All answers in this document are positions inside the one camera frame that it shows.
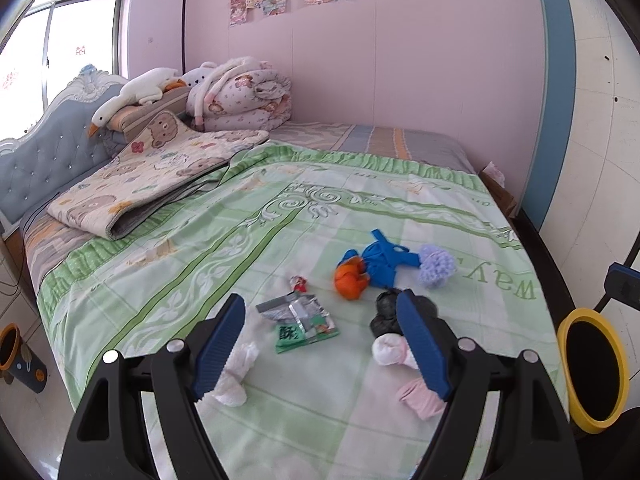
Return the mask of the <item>white tissue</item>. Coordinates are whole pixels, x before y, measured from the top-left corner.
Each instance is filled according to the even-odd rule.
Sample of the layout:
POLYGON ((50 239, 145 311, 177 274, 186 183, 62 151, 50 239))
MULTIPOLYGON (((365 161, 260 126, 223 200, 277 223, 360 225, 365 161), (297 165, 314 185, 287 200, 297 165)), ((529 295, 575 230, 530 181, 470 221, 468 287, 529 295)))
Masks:
POLYGON ((254 342, 244 342, 233 348, 213 390, 213 397, 217 402, 229 408, 237 408, 246 402, 247 393, 243 380, 258 356, 259 349, 254 342))

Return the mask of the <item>white goose plush toy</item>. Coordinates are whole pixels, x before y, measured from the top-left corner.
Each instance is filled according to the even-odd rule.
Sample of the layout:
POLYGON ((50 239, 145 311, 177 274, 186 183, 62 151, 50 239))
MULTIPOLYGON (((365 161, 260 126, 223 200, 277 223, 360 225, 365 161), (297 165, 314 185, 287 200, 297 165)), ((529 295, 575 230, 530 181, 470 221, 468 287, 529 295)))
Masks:
POLYGON ((144 105, 160 100, 165 91, 185 87, 186 83, 178 77, 178 70, 157 67, 137 76, 122 86, 117 96, 102 104, 91 117, 88 137, 94 136, 107 125, 112 117, 128 105, 144 105))

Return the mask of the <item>blue rubber glove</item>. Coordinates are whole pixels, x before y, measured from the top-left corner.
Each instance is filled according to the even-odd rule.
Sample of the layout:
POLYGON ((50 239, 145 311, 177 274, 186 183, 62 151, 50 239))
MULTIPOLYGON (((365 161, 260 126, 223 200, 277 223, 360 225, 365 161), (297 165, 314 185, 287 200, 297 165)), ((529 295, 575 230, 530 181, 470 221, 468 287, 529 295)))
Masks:
POLYGON ((398 266, 420 266, 419 255, 409 248, 390 242, 378 229, 371 234, 374 242, 364 248, 361 254, 356 249, 349 249, 340 260, 340 264, 343 264, 352 258, 359 258, 363 272, 369 275, 371 286, 393 288, 398 266))

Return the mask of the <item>orange trash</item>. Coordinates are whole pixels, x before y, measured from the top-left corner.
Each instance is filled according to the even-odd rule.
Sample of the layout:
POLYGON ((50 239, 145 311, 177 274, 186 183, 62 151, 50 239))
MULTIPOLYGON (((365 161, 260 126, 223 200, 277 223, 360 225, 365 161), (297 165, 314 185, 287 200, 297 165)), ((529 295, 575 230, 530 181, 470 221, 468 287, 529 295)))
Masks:
POLYGON ((369 286, 370 276, 363 258, 353 256, 340 263, 333 277, 335 290, 346 300, 357 300, 369 286))

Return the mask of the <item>small red candy wrapper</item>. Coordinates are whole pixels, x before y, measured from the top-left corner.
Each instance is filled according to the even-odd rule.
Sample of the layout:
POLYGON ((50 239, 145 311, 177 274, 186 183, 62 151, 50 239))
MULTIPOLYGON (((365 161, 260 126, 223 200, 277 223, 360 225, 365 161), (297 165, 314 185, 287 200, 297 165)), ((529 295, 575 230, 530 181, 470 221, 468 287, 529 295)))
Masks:
POLYGON ((301 294, 308 292, 307 280, 300 275, 292 276, 292 278, 290 278, 290 285, 293 292, 300 292, 301 294))

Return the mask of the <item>striped pillow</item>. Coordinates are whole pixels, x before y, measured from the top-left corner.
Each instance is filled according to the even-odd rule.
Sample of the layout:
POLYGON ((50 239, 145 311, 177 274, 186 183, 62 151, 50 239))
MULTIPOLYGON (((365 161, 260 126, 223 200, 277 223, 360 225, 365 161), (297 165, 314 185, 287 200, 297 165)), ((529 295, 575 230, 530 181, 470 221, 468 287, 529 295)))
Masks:
POLYGON ((179 87, 165 92, 160 100, 153 103, 127 105, 111 118, 107 129, 121 133, 129 143, 160 112, 171 112, 177 116, 183 114, 189 93, 189 87, 179 87))

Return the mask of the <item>green silver snack wrapper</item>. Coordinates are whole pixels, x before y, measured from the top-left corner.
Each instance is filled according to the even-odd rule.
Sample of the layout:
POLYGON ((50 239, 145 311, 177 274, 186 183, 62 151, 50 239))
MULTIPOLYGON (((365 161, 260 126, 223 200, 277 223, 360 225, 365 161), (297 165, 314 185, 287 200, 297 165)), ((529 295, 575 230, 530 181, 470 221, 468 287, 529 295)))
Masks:
POLYGON ((306 292, 289 292, 256 306, 257 312, 276 323, 277 354, 336 337, 340 330, 318 298, 306 292))

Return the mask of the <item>rolled pink floral comforter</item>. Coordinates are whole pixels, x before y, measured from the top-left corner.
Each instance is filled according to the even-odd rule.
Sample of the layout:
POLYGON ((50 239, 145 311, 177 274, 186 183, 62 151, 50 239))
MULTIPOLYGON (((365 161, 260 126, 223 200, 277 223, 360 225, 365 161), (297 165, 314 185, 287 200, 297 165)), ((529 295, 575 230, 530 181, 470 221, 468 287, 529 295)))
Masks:
POLYGON ((291 79, 250 56, 217 65, 189 88, 186 114, 198 131, 270 131, 292 116, 291 79))

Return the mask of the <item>black plastic bag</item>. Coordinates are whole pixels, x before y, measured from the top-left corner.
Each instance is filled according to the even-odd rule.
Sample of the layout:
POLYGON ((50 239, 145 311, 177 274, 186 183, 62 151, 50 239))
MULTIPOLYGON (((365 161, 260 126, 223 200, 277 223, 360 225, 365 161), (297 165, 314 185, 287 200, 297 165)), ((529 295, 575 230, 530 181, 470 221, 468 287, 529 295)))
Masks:
POLYGON ((440 324, 436 304, 411 289, 387 289, 375 300, 376 315, 370 322, 374 338, 411 336, 434 330, 440 324))

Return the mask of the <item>yellow rimmed black trash bin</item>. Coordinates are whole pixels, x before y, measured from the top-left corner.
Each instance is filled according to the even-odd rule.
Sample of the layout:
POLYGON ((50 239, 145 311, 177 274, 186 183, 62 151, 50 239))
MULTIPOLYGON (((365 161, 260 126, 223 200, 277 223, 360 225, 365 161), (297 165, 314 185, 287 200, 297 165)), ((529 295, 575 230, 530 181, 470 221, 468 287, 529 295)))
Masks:
POLYGON ((568 408, 587 434, 600 434, 620 418, 629 394, 629 367, 614 326, 591 309, 575 309, 556 333, 568 408))

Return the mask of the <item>white pink sock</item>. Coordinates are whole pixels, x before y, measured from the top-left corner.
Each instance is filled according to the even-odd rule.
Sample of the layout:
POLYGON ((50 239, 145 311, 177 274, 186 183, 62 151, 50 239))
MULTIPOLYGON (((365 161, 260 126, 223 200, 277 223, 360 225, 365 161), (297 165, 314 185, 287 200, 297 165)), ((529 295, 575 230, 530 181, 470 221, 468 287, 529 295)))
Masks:
POLYGON ((407 339, 398 334, 388 333, 376 338, 372 344, 372 356, 381 366, 403 365, 413 370, 418 368, 407 339))

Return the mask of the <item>purple fluffy sponge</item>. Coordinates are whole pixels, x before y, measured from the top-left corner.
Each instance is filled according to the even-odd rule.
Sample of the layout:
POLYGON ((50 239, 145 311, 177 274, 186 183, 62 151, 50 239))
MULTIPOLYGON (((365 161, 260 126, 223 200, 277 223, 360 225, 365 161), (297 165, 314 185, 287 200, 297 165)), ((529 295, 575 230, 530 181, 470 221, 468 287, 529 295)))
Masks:
POLYGON ((419 280, 426 288, 439 288, 457 272, 457 260, 448 250, 425 244, 419 250, 419 280))

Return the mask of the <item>window with metal frame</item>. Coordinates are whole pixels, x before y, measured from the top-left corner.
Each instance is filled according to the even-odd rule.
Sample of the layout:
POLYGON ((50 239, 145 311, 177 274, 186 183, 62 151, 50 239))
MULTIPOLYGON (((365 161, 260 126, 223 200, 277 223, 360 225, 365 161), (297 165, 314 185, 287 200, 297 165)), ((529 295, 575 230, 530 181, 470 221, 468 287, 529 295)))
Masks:
POLYGON ((80 71, 119 72, 122 0, 35 0, 1 51, 1 137, 19 139, 80 71))

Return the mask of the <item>dark orange rimmed cup bin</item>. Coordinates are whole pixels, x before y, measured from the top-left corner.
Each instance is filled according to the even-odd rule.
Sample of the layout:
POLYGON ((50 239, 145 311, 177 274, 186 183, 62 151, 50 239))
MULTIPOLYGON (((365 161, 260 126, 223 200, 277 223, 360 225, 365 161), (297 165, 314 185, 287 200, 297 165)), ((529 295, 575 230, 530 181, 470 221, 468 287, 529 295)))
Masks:
POLYGON ((46 364, 32 352, 15 323, 2 330, 0 344, 1 378, 7 384, 17 379, 32 392, 42 393, 48 380, 46 364))

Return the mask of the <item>blue tufted headboard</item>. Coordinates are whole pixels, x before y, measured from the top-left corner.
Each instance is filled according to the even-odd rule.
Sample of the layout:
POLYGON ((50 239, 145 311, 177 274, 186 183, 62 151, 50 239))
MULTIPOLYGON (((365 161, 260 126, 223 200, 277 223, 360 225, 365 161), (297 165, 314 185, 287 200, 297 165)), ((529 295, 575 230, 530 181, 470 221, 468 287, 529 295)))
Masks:
POLYGON ((125 146, 124 135, 107 128, 88 136, 93 113, 125 82, 88 65, 53 99, 26 136, 1 142, 3 232, 15 230, 26 212, 106 164, 125 146))

